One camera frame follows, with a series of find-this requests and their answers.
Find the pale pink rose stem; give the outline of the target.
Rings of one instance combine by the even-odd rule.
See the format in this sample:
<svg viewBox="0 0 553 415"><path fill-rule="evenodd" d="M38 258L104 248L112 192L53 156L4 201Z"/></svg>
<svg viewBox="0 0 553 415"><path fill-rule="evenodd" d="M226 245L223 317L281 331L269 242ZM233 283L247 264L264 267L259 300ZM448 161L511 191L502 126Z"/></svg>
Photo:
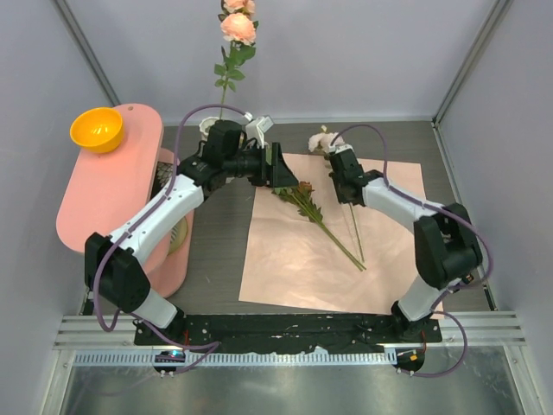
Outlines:
<svg viewBox="0 0 553 415"><path fill-rule="evenodd" d="M325 167L328 169L331 169L331 164L329 162L329 147L335 136L336 133L330 132L329 129L323 124L320 131L308 139L308 152L313 155L323 156L325 159ZM359 255L359 261L364 264L365 254L353 205L351 203L342 205L341 210L344 215L348 231L352 239L355 241L355 252Z"/></svg>

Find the pink flower bouquet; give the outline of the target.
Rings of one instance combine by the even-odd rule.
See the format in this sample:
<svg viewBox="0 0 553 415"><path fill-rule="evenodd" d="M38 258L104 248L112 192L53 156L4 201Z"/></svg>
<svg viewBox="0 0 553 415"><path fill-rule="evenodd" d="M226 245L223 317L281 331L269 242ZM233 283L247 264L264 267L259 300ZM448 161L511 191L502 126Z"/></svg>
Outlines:
<svg viewBox="0 0 553 415"><path fill-rule="evenodd" d="M321 156L285 155L309 182L324 229L267 188L255 192L239 300L390 314L416 278L411 232L384 214L338 203Z"/></svg>

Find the peach rose stem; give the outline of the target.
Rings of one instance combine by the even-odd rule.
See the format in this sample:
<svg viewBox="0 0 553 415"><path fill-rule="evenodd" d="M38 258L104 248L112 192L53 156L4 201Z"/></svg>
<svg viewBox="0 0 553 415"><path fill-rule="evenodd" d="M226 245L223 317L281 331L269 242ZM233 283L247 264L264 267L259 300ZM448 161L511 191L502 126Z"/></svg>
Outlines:
<svg viewBox="0 0 553 415"><path fill-rule="evenodd" d="M214 85L221 89L220 103L226 102L228 91L236 91L236 83L245 78L242 66L256 55L257 29L256 2L253 0L220 1L217 15L220 30L228 46L221 46L221 63L214 65L218 76Z"/></svg>

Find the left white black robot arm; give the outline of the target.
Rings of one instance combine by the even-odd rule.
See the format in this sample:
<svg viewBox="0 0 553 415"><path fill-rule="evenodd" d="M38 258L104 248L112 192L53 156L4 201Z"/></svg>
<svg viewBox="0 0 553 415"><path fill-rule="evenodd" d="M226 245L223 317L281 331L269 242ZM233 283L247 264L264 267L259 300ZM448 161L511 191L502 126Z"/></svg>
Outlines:
<svg viewBox="0 0 553 415"><path fill-rule="evenodd" d="M85 281L93 296L151 323L164 344L176 344L184 333L182 312L152 287L143 267L172 228L228 179L245 177L256 187L297 185L280 144L264 139L272 125L268 116L245 126L216 121L199 150L178 163L175 175L138 214L108 236L93 233L85 245Z"/></svg>

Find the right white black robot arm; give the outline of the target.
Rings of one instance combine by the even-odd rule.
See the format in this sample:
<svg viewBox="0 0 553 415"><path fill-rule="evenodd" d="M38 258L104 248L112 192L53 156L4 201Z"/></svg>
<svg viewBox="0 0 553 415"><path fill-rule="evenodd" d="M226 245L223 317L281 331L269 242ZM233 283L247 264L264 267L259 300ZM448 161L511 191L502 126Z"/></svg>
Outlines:
<svg viewBox="0 0 553 415"><path fill-rule="evenodd" d="M414 237L417 276L391 306L391 333L412 340L423 330L445 295L470 284L482 264L474 228L459 203L426 201L396 188L385 171L364 171L349 144L332 146L328 155L338 202L379 211Z"/></svg>

